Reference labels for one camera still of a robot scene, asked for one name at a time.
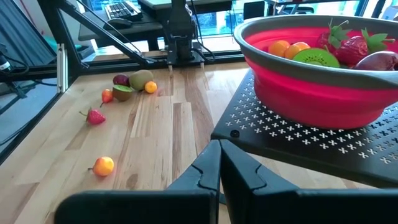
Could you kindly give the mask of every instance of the fruit bowl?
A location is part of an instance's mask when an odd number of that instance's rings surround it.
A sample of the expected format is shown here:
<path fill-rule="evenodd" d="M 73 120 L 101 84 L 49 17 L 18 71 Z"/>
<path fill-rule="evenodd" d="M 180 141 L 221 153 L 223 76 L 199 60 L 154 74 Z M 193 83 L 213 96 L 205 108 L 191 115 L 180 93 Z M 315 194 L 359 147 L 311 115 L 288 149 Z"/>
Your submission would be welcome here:
<path fill-rule="evenodd" d="M 365 71 L 322 67 L 267 53 L 277 40 L 313 47 L 328 23 L 349 20 L 350 37 L 388 33 L 398 39 L 398 23 L 362 17 L 294 15 L 251 19 L 235 29 L 234 38 L 254 71 L 254 91 L 271 110 L 309 126 L 352 129 L 376 120 L 398 101 L 398 71 Z M 398 53 L 398 43 L 387 45 Z"/>

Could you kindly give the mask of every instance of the wood grain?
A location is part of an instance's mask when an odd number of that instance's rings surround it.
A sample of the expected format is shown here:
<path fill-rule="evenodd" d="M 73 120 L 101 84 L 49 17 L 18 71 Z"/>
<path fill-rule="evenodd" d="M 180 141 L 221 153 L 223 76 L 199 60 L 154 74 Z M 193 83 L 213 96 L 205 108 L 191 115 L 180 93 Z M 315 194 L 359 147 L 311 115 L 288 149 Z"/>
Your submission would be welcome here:
<path fill-rule="evenodd" d="M 78 78 L 0 167 L 0 223 L 51 224 L 58 204 L 83 190 L 165 189 L 206 146 L 247 69 L 232 63 L 172 75 L 154 70 L 157 93 L 104 105 L 106 122 L 95 127 L 79 111 L 100 106 L 101 91 L 112 87 L 115 74 Z M 116 164 L 102 179 L 88 170 L 101 156 Z M 300 187 L 368 187 L 252 156 Z M 220 223 L 229 223 L 223 205 Z"/>

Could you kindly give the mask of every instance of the gray bowl rim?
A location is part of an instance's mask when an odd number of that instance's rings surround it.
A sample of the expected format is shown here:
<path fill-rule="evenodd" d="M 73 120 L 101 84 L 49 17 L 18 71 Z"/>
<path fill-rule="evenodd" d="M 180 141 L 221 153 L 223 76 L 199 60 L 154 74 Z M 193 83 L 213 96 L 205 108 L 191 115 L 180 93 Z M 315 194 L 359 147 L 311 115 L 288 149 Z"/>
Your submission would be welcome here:
<path fill-rule="evenodd" d="M 352 70 L 344 68 L 330 68 L 319 65 L 310 65 L 307 63 L 296 62 L 286 58 L 271 55 L 263 50 L 257 49 L 245 41 L 245 38 L 257 34 L 265 30 L 264 27 L 272 24 L 273 26 L 282 26 L 282 28 L 295 27 L 294 24 L 311 21 L 313 27 L 327 27 L 328 22 L 333 19 L 333 24 L 339 24 L 345 20 L 349 20 L 349 24 L 364 23 L 368 31 L 378 30 L 383 26 L 396 26 L 398 22 L 386 21 L 382 19 L 371 19 L 353 16 L 324 16 L 324 15 L 288 15 L 288 16 L 270 16 L 259 17 L 245 21 L 235 28 L 234 39 L 241 47 L 241 51 L 245 57 L 257 63 L 266 58 L 270 63 L 262 67 L 287 75 L 292 78 L 305 80 L 309 82 L 333 85 L 347 88 L 364 88 L 364 89 L 395 89 L 398 88 L 398 71 L 365 71 Z M 394 37 L 398 41 L 398 29 Z"/>

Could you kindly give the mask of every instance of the kiwi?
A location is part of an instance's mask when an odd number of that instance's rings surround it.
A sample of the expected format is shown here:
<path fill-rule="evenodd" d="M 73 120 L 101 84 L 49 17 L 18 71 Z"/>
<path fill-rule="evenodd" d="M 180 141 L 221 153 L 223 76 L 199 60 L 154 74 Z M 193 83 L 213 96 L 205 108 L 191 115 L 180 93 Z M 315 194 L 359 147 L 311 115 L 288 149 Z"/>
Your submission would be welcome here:
<path fill-rule="evenodd" d="M 137 91 L 143 90 L 149 81 L 154 81 L 154 74 L 148 70 L 136 71 L 129 77 L 130 86 Z"/>
<path fill-rule="evenodd" d="M 123 102 L 130 99 L 132 96 L 132 88 L 124 85 L 114 85 L 112 94 L 115 99 Z"/>
<path fill-rule="evenodd" d="M 333 54 L 329 53 L 327 50 L 318 48 L 302 50 L 293 57 L 293 60 L 312 65 L 340 68 L 340 63 Z"/>

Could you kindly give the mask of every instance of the screw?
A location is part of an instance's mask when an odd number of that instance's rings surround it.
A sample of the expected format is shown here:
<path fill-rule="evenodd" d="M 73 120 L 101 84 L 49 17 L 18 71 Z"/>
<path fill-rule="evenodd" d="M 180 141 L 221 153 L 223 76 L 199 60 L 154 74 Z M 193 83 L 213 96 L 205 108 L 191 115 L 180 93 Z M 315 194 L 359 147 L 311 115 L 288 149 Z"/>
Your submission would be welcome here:
<path fill-rule="evenodd" d="M 238 138 L 240 136 L 239 131 L 237 130 L 232 130 L 231 133 L 229 134 L 232 138 Z"/>

